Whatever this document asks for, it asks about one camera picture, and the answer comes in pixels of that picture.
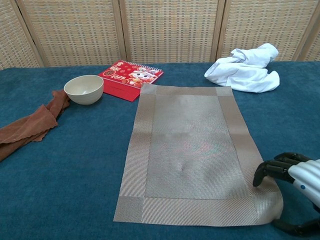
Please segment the silver woven placemat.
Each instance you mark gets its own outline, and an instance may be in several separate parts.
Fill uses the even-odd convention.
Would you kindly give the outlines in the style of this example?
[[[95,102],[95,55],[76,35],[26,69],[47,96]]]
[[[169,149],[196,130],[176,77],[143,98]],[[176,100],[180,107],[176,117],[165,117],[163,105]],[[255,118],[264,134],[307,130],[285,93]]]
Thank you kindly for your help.
[[[233,227],[281,216],[276,182],[253,179],[262,157],[230,87],[141,88],[114,221]]]

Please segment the red desk calendar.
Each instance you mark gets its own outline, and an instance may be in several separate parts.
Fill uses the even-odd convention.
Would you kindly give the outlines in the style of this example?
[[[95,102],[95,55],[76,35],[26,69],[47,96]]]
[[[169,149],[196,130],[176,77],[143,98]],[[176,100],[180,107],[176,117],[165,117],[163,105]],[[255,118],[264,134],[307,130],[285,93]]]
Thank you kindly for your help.
[[[142,64],[119,60],[99,74],[103,93],[133,102],[139,97],[143,84],[152,84],[164,71]]]

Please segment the cream bowl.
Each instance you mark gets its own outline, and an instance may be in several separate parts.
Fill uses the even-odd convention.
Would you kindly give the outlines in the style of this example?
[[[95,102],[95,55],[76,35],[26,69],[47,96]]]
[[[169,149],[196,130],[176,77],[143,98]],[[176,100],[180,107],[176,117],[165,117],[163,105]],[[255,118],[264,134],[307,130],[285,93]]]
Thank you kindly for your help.
[[[82,75],[69,80],[63,90],[73,102],[91,105],[101,98],[104,80],[98,75]]]

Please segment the white crumpled cloth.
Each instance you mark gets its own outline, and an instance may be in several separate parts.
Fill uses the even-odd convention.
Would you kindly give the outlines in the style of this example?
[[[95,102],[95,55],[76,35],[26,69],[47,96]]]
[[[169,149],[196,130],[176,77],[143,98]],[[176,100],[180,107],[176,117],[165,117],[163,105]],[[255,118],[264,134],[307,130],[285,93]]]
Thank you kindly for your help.
[[[275,90],[280,85],[276,71],[268,73],[267,65],[274,61],[279,52],[270,43],[257,48],[235,48],[230,56],[222,57],[204,73],[212,83],[233,90],[248,93],[264,93]]]

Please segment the brown cloth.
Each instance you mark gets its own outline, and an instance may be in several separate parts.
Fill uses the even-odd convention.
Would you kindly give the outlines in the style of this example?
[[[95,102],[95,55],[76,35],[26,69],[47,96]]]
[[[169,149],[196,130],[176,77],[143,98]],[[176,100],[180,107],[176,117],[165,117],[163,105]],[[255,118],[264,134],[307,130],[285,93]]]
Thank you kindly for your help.
[[[40,142],[58,126],[57,118],[70,105],[64,90],[54,90],[53,99],[34,113],[0,128],[0,162],[30,142]]]

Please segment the woven bamboo folding screen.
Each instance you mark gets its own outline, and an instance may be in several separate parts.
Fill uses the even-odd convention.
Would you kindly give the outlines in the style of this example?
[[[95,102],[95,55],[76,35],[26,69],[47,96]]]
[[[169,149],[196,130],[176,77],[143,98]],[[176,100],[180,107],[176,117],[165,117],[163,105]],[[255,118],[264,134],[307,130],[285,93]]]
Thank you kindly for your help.
[[[213,62],[264,43],[320,61],[320,0],[0,0],[0,70]]]

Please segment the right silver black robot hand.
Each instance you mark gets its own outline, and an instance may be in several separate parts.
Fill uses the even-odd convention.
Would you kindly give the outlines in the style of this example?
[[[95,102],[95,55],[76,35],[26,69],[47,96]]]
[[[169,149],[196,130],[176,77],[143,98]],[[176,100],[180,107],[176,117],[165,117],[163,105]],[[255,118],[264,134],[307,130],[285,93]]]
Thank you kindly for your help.
[[[314,160],[296,152],[283,152],[257,167],[252,185],[258,187],[265,177],[291,183],[320,214],[320,159]],[[272,224],[292,236],[320,234],[320,217],[303,224],[290,224],[280,219],[273,220]]]

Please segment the teal table cover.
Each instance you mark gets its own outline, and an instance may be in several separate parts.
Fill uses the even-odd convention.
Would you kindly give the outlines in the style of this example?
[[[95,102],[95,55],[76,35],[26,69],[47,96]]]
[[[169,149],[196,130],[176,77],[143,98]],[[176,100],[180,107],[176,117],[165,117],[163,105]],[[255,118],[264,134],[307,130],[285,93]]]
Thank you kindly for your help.
[[[320,61],[272,62],[270,92],[234,92],[264,160],[320,159]],[[71,103],[40,142],[0,162],[0,240],[320,240],[272,225],[169,226],[114,222],[137,103],[103,95]]]

